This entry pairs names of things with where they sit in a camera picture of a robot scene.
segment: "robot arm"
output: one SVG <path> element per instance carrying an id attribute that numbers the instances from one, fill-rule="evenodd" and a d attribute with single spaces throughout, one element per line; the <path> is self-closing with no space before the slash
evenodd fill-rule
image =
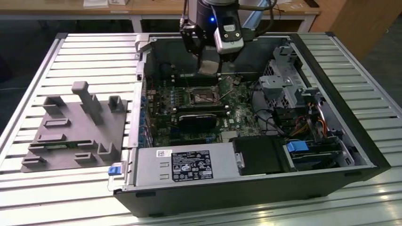
<path id="1" fill-rule="evenodd" d="M 187 4 L 189 19 L 185 19 Z M 238 0 L 185 1 L 181 34 L 186 49 L 200 58 L 200 62 L 205 46 L 217 47 L 222 62 L 233 62 L 237 59 L 245 42 L 253 41 L 260 34 L 265 33 L 265 31 L 256 32 L 242 28 L 238 10 L 273 10 L 276 4 L 277 0 L 273 4 L 269 1 L 269 7 L 242 6 Z M 200 38 L 200 45 L 193 40 L 193 33 Z"/>

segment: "power supply label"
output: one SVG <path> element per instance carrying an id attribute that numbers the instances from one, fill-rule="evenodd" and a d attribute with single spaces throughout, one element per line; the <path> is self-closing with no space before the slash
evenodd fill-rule
<path id="1" fill-rule="evenodd" d="M 213 179 L 210 151 L 171 153 L 171 171 L 175 182 Z"/>

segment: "aluminum extrusion table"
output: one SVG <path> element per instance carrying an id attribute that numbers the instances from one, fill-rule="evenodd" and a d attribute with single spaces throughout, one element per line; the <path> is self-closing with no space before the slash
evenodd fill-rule
<path id="1" fill-rule="evenodd" d="M 99 100 L 131 100 L 139 54 L 137 34 L 59 35 L 0 137 L 0 225 L 364 225 L 397 224 L 402 218 L 402 110 L 337 38 L 301 35 L 393 168 L 328 197 L 186 213 L 134 217 L 109 191 L 109 167 L 21 173 L 46 113 L 46 96 L 73 95 L 74 81 L 87 81 Z M 127 114 L 123 147 L 130 130 Z"/>

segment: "green circuit board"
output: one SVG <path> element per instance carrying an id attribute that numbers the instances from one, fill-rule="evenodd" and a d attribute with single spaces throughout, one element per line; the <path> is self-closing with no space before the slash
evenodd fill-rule
<path id="1" fill-rule="evenodd" d="M 155 93 L 151 125 L 154 146 L 191 145 L 229 142 L 237 136 L 261 135 L 261 127 L 250 109 L 250 82 L 234 76 L 224 77 L 214 87 L 159 86 Z M 201 133 L 181 132 L 175 107 L 228 106 L 229 112 L 217 118 L 216 127 Z"/>

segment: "cable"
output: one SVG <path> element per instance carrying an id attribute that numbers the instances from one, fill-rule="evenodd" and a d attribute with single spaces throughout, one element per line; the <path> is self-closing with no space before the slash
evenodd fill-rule
<path id="1" fill-rule="evenodd" d="M 266 112 L 269 112 L 269 113 L 274 113 L 274 111 L 273 110 L 270 110 L 270 109 L 260 109 L 256 113 L 260 113 L 261 111 L 266 111 Z"/>
<path id="2" fill-rule="evenodd" d="M 297 122 L 296 122 L 297 128 L 298 128 L 298 123 L 300 123 L 301 119 L 304 119 L 305 117 L 306 117 L 305 115 L 298 117 Z"/>
<path id="3" fill-rule="evenodd" d="M 277 6 L 278 6 L 278 8 L 274 8 L 274 9 L 278 10 L 278 12 L 280 12 L 280 20 L 281 20 L 281 18 L 282 18 L 282 13 L 285 13 L 286 11 L 282 10 L 282 9 L 280 9 L 280 5 L 277 5 Z"/>
<path id="4" fill-rule="evenodd" d="M 324 134 L 325 137 L 328 137 L 328 124 L 321 118 L 318 118 L 318 121 L 322 124 L 322 134 Z"/>
<path id="5" fill-rule="evenodd" d="M 272 3 L 272 0 L 269 0 L 269 8 L 270 8 L 270 24 L 269 26 L 262 29 L 261 31 L 256 30 L 254 32 L 254 37 L 257 38 L 258 36 L 264 35 L 265 33 L 268 33 L 270 31 L 270 29 L 273 28 L 274 26 L 274 6 L 277 5 L 278 3 L 278 0 L 274 0 L 274 3 Z"/>
<path id="6" fill-rule="evenodd" d="M 222 61 L 221 55 L 220 55 L 220 63 L 218 63 L 218 70 L 217 70 L 217 73 L 222 73 L 222 66 L 224 66 L 224 61 Z"/>
<path id="7" fill-rule="evenodd" d="M 262 132 L 270 132 L 270 131 L 277 131 L 276 129 L 269 129 L 269 120 L 272 119 L 273 117 L 268 118 L 266 119 L 266 122 L 265 122 L 265 129 L 262 130 Z"/>
<path id="8" fill-rule="evenodd" d="M 304 133 L 309 129 L 309 124 L 306 124 L 298 131 L 290 134 L 290 136 L 294 136 L 300 133 Z"/>
<path id="9" fill-rule="evenodd" d="M 317 109 L 318 109 L 318 111 L 320 111 L 320 115 L 321 115 L 322 121 L 326 121 L 325 113 L 322 112 L 322 109 L 321 109 L 321 107 L 320 107 L 320 104 L 318 104 L 316 107 L 317 107 Z"/>
<path id="10" fill-rule="evenodd" d="M 254 92 L 256 92 L 257 85 L 258 85 L 258 82 L 254 83 L 253 89 L 252 89 L 252 94 L 250 94 L 252 112 L 253 112 L 253 113 L 256 114 L 256 116 L 266 123 L 266 125 L 270 125 L 270 126 L 273 126 L 273 127 L 276 128 L 276 130 L 278 131 L 278 133 L 280 133 L 282 136 L 290 137 L 290 136 L 284 132 L 284 130 L 282 130 L 276 124 L 273 124 L 272 122 L 269 122 L 269 119 L 264 119 L 264 118 L 258 115 L 258 113 L 257 113 L 257 111 L 256 111 L 256 109 L 254 109 L 254 106 L 253 106 L 253 97 L 254 97 Z"/>
<path id="11" fill-rule="evenodd" d="M 181 18 L 181 28 L 185 25 L 185 16 L 186 16 L 186 11 L 187 11 L 187 4 L 189 4 L 189 0 L 185 0 L 185 7 L 183 7 L 182 18 Z"/>

